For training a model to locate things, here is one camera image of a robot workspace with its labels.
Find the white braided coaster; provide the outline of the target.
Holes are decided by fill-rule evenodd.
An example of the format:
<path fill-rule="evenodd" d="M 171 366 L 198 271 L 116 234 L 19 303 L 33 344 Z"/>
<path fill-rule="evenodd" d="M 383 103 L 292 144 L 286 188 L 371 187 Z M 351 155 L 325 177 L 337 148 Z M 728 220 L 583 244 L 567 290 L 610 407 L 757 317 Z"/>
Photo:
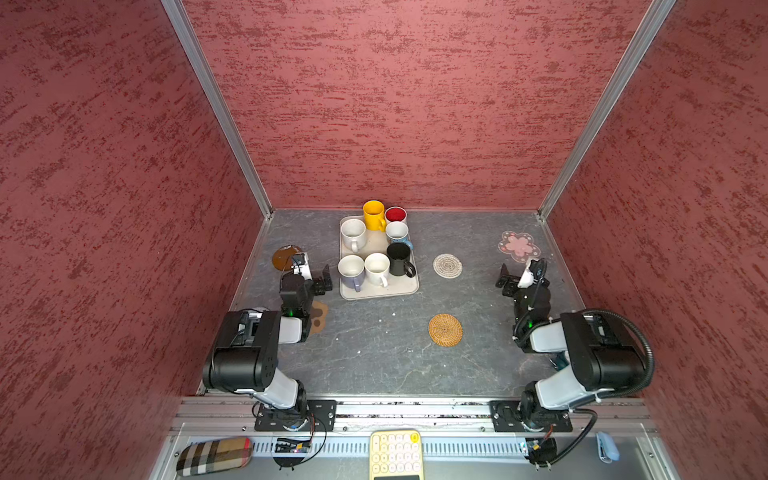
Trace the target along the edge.
<path fill-rule="evenodd" d="M 433 260 L 433 269 L 441 278 L 455 279 L 463 272 L 463 264 L 452 254 L 440 254 Z"/>

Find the woven rattan coaster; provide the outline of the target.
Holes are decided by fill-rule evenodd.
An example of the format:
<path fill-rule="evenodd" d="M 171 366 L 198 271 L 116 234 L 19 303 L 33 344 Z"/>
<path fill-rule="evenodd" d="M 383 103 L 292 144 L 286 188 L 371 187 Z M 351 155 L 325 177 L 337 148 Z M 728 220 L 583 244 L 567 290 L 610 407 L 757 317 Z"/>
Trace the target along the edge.
<path fill-rule="evenodd" d="M 428 323 L 428 333 L 431 340 L 445 348 L 457 346 L 463 338 L 463 327 L 460 321 L 449 314 L 438 314 Z"/>

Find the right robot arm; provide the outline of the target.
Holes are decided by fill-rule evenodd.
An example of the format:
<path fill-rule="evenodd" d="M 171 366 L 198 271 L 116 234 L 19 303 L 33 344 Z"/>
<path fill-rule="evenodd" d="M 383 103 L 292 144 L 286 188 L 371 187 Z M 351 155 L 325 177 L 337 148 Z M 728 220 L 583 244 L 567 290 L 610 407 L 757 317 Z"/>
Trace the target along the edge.
<path fill-rule="evenodd" d="M 568 431 L 569 414 L 608 398 L 630 396 L 652 380 L 655 359 L 649 341 L 626 317 L 604 309 L 550 316 L 547 261 L 530 260 L 522 274 L 503 265 L 495 286 L 513 300 L 513 341 L 525 353 L 551 354 L 557 372 L 532 381 L 517 400 L 494 400 L 497 432 Z"/>

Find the pink flower coaster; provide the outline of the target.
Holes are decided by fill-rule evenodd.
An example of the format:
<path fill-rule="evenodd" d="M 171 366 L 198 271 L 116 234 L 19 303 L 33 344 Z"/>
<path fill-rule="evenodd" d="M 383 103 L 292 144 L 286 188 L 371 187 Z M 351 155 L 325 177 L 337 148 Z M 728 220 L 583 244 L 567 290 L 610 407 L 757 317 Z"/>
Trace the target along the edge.
<path fill-rule="evenodd" d="M 537 260 L 541 257 L 540 247 L 535 243 L 533 236 L 527 232 L 503 232 L 498 249 L 520 264 L 526 264 L 529 260 Z"/>

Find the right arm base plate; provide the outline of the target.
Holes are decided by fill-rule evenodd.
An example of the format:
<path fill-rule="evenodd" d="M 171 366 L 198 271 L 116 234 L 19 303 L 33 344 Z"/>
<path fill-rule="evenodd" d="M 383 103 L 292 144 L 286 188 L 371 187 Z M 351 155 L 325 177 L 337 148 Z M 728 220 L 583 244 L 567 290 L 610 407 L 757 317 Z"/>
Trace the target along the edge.
<path fill-rule="evenodd" d="M 573 426 L 565 410 L 547 410 L 536 403 L 520 406 L 519 400 L 492 400 L 490 418 L 494 431 L 545 434 L 570 433 Z"/>

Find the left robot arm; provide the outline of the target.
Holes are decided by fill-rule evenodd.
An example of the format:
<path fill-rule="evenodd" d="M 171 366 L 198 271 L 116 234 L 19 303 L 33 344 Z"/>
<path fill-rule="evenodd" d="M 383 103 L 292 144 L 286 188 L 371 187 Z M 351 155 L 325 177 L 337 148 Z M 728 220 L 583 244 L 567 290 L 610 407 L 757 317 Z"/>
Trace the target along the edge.
<path fill-rule="evenodd" d="M 308 339 L 314 298 L 332 289 L 329 266 L 315 274 L 307 254 L 292 256 L 279 282 L 280 309 L 226 313 L 202 368 L 204 387 L 254 397 L 284 419 L 307 419 L 305 388 L 279 370 L 278 347 Z"/>

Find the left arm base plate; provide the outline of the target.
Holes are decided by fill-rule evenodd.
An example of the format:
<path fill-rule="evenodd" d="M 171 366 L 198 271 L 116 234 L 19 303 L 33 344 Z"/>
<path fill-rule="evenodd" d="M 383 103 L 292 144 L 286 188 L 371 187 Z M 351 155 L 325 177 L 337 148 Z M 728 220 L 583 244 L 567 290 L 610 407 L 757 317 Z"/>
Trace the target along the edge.
<path fill-rule="evenodd" d="M 309 400 L 300 413 L 296 409 L 277 409 L 258 404 L 255 410 L 254 430 L 257 432 L 307 432 L 313 429 L 334 429 L 338 402 L 335 400 Z"/>

